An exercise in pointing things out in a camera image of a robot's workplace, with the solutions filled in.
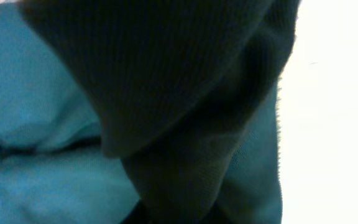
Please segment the black polo shirt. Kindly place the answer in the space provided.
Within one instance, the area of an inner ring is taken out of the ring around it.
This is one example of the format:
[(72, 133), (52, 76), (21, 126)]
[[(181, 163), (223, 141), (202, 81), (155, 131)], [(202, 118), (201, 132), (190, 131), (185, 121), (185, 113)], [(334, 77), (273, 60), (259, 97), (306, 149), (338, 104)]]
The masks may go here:
[(299, 0), (0, 2), (0, 223), (280, 223)]

